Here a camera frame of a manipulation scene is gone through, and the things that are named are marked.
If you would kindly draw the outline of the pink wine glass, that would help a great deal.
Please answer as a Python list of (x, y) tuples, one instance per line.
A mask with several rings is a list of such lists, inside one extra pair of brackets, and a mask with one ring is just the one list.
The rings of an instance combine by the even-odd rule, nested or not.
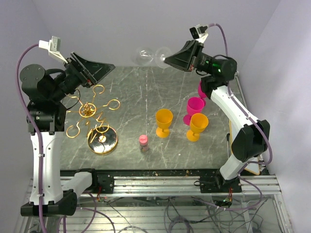
[(204, 106), (205, 102), (202, 98), (191, 97), (187, 102), (187, 114), (183, 117), (184, 124), (189, 125), (191, 117), (196, 113), (201, 113)]
[(202, 82), (200, 81), (199, 85), (198, 85), (198, 95), (199, 95), (200, 99), (203, 101), (204, 106), (205, 106), (206, 105), (206, 98), (207, 98), (207, 96), (201, 89), (201, 83)]

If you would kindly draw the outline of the clear wine glass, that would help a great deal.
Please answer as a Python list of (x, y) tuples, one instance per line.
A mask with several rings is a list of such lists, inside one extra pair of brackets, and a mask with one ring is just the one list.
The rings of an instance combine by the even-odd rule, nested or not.
[(161, 69), (169, 67), (164, 61), (173, 53), (168, 47), (160, 47), (154, 52), (148, 47), (139, 47), (132, 55), (132, 61), (135, 65), (146, 67), (153, 64), (153, 62)]

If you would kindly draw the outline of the yellow wine glass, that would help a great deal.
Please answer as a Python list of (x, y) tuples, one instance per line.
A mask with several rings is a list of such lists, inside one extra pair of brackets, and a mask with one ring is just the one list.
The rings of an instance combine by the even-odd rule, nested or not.
[(160, 109), (155, 115), (157, 129), (156, 135), (160, 138), (166, 138), (170, 134), (169, 127), (173, 121), (173, 114), (169, 109)]
[(194, 114), (190, 119), (190, 129), (186, 133), (186, 137), (191, 142), (196, 142), (209, 124), (209, 119), (202, 113)]

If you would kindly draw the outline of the yellow wine glass front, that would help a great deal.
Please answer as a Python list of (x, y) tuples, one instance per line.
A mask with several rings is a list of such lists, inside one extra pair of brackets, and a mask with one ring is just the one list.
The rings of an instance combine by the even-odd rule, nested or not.
[(194, 114), (190, 119), (190, 129), (186, 133), (186, 137), (191, 142), (196, 142), (209, 124), (209, 119), (202, 113)]

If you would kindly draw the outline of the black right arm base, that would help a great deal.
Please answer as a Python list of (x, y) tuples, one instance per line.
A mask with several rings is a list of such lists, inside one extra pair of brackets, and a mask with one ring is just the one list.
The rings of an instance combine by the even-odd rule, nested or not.
[(237, 178), (221, 181), (216, 177), (200, 177), (193, 184), (200, 188), (201, 193), (229, 193), (230, 190), (233, 193), (242, 192), (240, 180)]

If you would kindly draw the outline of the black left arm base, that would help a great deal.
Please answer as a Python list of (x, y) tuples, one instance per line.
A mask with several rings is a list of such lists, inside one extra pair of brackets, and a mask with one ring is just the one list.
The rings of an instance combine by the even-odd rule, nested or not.
[(86, 190), (93, 193), (112, 194), (115, 186), (114, 178), (103, 171), (91, 172), (92, 183)]

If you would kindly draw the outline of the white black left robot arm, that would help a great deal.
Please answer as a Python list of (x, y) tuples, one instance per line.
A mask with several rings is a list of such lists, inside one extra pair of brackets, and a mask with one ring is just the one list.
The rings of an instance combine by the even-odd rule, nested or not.
[(72, 53), (64, 69), (30, 64), (19, 73), (21, 89), (30, 100), (26, 114), (34, 154), (33, 187), (29, 201), (21, 206), (22, 216), (71, 216), (79, 196), (99, 188), (93, 168), (81, 169), (66, 185), (61, 184), (60, 150), (67, 112), (62, 100), (80, 86), (95, 86), (114, 68)]

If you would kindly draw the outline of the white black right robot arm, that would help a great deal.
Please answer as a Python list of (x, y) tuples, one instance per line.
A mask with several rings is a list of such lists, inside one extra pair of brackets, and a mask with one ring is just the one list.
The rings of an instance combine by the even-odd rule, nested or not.
[(215, 188), (225, 192), (231, 187), (231, 180), (254, 163), (254, 157), (265, 151), (272, 152), (270, 124), (255, 117), (231, 92), (229, 83), (237, 72), (237, 62), (225, 55), (209, 56), (202, 52), (203, 48), (203, 43), (197, 40), (187, 41), (180, 51), (164, 58), (164, 63), (185, 72), (205, 72), (206, 76), (201, 78), (202, 92), (220, 107), (237, 132), (231, 155), (214, 180)]

